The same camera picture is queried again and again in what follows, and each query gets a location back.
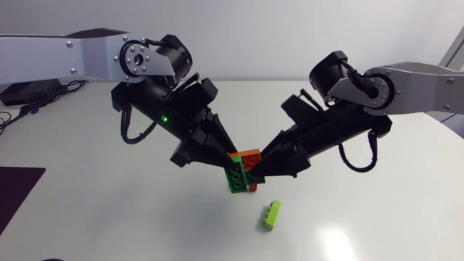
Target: cable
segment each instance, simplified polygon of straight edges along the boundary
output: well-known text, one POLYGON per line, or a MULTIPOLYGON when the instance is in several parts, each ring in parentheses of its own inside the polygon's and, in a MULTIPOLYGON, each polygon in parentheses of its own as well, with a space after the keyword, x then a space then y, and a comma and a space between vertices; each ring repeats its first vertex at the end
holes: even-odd
POLYGON ((61 86, 60 88, 58 88, 57 91, 55 91, 50 97, 48 97, 47 99, 44 99, 43 101, 40 101, 40 102, 36 102, 36 103, 32 103, 32 104, 28 104, 28 105, 25 105, 25 106, 22 106, 21 109, 20 109, 20 113, 18 116, 16 116, 15 118, 12 118, 11 114, 9 112, 0 112, 0 113, 4 113, 4 114, 8 114, 9 115, 9 119, 8 120, 3 120, 2 124, 0 125, 0 135, 3 133, 4 129, 11 125, 12 123, 16 122, 17 120, 19 120, 20 118, 26 116, 29 112, 32 112, 33 110, 35 109, 38 109, 38 108, 41 108, 41 107, 45 107, 46 105, 48 104, 51 104, 53 102, 56 102, 59 98, 61 98, 63 95, 66 95, 66 94, 71 94, 71 93, 74 93, 78 90, 80 90, 86 83, 88 83, 87 80, 74 80, 74 81, 71 81, 70 83, 66 84, 66 85, 63 85, 61 86))
POLYGON ((453 115, 451 115, 451 116, 449 116, 448 118, 446 118, 446 119, 442 120, 442 121, 441 121, 441 123, 443 123, 445 120, 449 120, 449 119, 451 119, 451 118, 452 118, 452 117, 454 117, 454 116, 456 116, 456 113, 455 113, 455 114, 453 114, 453 115))
POLYGON ((369 98, 376 98, 378 95, 378 92, 374 91, 374 88, 369 88, 367 84, 363 81, 361 78, 360 74, 357 73, 357 71, 348 64, 347 61, 345 60, 340 60, 340 63, 348 70, 348 78, 351 80, 353 85, 363 93, 365 93, 369 98))
POLYGON ((372 162, 367 167, 355 167, 349 163, 347 156, 345 155, 345 150, 343 149, 343 145, 339 144, 339 151, 340 156, 343 162, 352 170, 359 172, 359 173, 366 173, 369 170, 372 170, 377 163, 377 135, 375 132, 370 131, 368 134, 370 149, 372 150, 372 162))
POLYGON ((123 111, 121 113, 121 136, 123 137, 125 143, 133 145, 146 138, 157 125, 157 123, 153 122, 143 133, 140 133, 138 137, 128 138, 129 125, 131 124, 131 112, 132 106, 130 104, 124 105, 123 111))

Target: red lego brick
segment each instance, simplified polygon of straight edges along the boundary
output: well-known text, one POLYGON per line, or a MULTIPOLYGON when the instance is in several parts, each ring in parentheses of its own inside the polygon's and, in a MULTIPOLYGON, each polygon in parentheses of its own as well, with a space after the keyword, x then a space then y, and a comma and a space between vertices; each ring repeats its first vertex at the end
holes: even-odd
POLYGON ((244 163, 245 171, 250 171, 261 160, 259 149, 252 149, 245 152, 234 152, 230 153, 229 156, 241 157, 241 161, 244 163))
POLYGON ((256 192, 257 189, 258 189, 258 185, 250 185, 250 186, 248 186, 248 191, 250 191, 250 192, 256 192))

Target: white table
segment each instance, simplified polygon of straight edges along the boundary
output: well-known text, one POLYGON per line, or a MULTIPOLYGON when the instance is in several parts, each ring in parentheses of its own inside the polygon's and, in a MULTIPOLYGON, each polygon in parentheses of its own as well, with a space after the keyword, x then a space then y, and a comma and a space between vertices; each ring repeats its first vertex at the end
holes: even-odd
MULTIPOLYGON (((312 91, 308 82, 215 85, 211 108, 239 151, 289 128, 281 103, 312 91)), ((171 163, 178 141, 162 128, 124 144, 113 86, 86 86, 0 137, 0 165, 47 168, 0 236, 0 260, 464 259, 464 142, 428 115, 391 117, 369 173, 349 170, 333 148, 298 178, 231 194, 221 168, 171 163), (274 199, 283 205, 267 232, 274 199)), ((148 124, 135 115, 130 133, 148 124)), ((367 134, 345 150, 355 165, 370 162, 367 134)))

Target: green lego brick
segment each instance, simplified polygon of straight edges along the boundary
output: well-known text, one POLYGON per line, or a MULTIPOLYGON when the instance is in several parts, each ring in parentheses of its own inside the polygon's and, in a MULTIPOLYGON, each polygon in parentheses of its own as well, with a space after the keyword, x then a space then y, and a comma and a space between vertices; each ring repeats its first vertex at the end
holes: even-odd
POLYGON ((245 171, 245 176, 246 176, 246 183, 248 185, 257 185, 257 184, 263 184, 263 183, 266 183, 266 180, 263 177, 259 177, 259 178, 256 178, 256 177, 252 177, 248 171, 245 171))
POLYGON ((232 158, 236 164, 235 169, 224 169, 229 188, 232 193, 241 193, 248 191, 247 179, 245 178, 244 165, 241 162, 241 157, 232 158))
POLYGON ((270 203, 268 214, 264 219, 264 227, 272 231, 274 225, 276 224, 276 219, 278 215, 278 211, 281 209, 282 202, 274 200, 270 203))

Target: lego brick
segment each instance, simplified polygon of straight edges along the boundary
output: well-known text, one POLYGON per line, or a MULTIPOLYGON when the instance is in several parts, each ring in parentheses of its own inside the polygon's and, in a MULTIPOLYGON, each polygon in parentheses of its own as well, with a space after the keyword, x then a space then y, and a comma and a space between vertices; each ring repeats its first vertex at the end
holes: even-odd
POLYGON ((258 189, 258 185, 250 185, 250 186, 248 186, 248 191, 250 191, 250 192, 256 192, 257 189, 258 189))
POLYGON ((243 163, 241 162, 240 157, 235 157, 232 159, 235 164, 235 169, 224 169, 225 176, 227 177, 227 182, 229 184, 229 188, 231 188, 232 193, 241 193, 247 192, 247 180, 245 178, 245 171, 243 163))
POLYGON ((252 177, 247 171, 245 171, 245 176, 246 176, 246 183, 251 186, 251 185, 256 185, 256 184, 263 184, 266 183, 265 177, 252 177))
POLYGON ((276 224, 276 219, 279 210, 281 209, 282 202, 274 200, 270 203, 269 211, 264 219, 264 227, 272 231, 274 225, 276 224))
POLYGON ((259 149, 252 149, 244 152, 234 152, 230 153, 229 156, 241 157, 241 160, 244 163, 245 171, 250 171, 261 160, 259 149))

